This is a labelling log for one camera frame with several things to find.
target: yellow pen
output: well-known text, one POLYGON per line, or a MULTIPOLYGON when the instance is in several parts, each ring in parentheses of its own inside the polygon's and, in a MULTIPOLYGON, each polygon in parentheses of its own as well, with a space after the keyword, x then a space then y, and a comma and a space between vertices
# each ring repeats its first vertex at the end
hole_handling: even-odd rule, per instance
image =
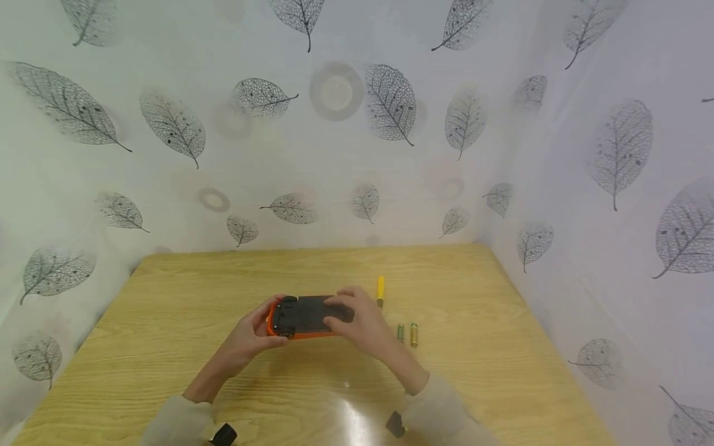
POLYGON ((382 308, 384 305, 384 276, 380 275, 377 279, 377 306, 382 308))

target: wooden table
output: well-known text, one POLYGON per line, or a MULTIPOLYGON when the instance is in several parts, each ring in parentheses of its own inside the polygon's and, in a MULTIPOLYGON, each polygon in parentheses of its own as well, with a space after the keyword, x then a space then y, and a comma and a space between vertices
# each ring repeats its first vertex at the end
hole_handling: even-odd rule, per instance
MULTIPOLYGON (((135 445, 236 321, 275 293, 376 289, 419 324, 414 355, 446 377, 505 445, 612 445, 601 421, 485 246, 152 255, 145 258, 20 434, 17 445, 135 445)), ((264 353, 215 404, 240 445, 423 445, 384 424, 403 394, 339 338, 264 353)))

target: white wallpaper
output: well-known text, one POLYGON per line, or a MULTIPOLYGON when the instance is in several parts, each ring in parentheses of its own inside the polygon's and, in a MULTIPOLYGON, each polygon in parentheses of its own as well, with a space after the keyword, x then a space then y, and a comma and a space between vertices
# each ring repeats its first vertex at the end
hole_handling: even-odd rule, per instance
POLYGON ((479 240, 621 444, 710 444, 714 6, 299 1, 0 6, 0 436, 145 255, 479 240))

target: black object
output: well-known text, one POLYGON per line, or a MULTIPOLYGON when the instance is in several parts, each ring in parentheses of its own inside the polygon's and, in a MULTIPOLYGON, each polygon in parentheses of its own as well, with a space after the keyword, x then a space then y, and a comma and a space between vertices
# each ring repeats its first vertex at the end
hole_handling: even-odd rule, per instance
POLYGON ((392 416, 387 420, 387 430, 394 435, 395 438, 402 438, 406 433, 406 429, 401 422, 401 414, 396 410, 392 412, 392 416))
POLYGON ((344 305, 325 305, 332 296, 286 296, 276 305, 273 313, 273 331, 280 336, 292 338, 295 334, 329 333, 330 328, 322 320, 333 316, 350 323, 354 312, 344 305))
POLYGON ((218 429, 210 443, 214 446, 231 446, 236 438, 238 438, 238 434, 226 423, 221 426, 221 429, 218 429))

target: person's left hand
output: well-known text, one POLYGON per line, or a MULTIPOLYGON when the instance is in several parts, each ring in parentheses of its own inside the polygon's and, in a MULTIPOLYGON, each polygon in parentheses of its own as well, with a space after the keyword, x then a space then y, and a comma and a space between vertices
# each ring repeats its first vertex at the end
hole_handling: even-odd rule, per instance
POLYGON ((285 295, 269 298, 255 310, 243 316, 211 358, 226 378, 239 374, 260 352, 288 343, 288 338, 269 336, 266 317, 273 303, 285 295))

